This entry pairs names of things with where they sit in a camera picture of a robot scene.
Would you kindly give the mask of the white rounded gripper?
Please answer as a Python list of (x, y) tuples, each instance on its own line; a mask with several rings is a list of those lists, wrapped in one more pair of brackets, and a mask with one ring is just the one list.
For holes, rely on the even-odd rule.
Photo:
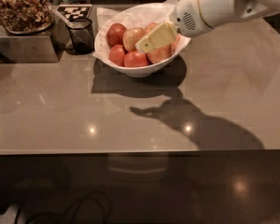
[(172, 44), (177, 31), (183, 36), (195, 37), (235, 18), (235, 0), (178, 0), (170, 14), (171, 22), (159, 22), (135, 47), (139, 52), (148, 53)]

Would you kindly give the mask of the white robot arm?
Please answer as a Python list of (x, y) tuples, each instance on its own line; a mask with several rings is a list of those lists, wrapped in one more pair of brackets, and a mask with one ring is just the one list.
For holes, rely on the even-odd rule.
[(280, 13), (280, 0), (178, 0), (163, 21), (135, 45), (143, 53), (173, 43), (178, 35), (193, 38), (228, 22), (249, 21)]

